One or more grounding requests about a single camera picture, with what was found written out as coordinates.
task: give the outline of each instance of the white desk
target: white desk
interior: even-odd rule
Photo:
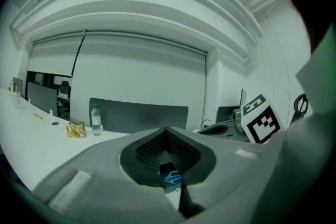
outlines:
[[[51,171],[91,145],[125,136],[105,131],[93,136],[86,127],[85,138],[69,138],[68,121],[49,113],[21,98],[20,108],[13,106],[12,93],[0,89],[0,144],[16,174],[33,190]]]

